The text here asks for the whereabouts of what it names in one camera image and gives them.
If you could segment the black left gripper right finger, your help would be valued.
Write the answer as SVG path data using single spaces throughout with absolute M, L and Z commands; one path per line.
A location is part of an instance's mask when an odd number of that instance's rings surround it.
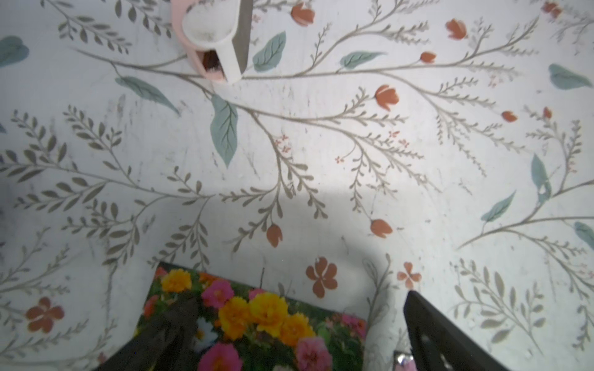
M 507 371 L 418 292 L 408 293 L 404 315 L 417 370 Z

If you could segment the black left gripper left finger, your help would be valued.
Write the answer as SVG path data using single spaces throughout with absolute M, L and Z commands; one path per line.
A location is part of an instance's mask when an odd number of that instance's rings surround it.
M 188 370 L 200 304 L 196 296 L 182 296 L 148 322 L 98 370 Z

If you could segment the portulaca seed packet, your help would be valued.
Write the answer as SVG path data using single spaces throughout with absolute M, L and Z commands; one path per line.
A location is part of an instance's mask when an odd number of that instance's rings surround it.
M 361 370 L 367 323 L 205 272 L 160 264 L 135 333 L 182 293 L 198 298 L 187 370 Z

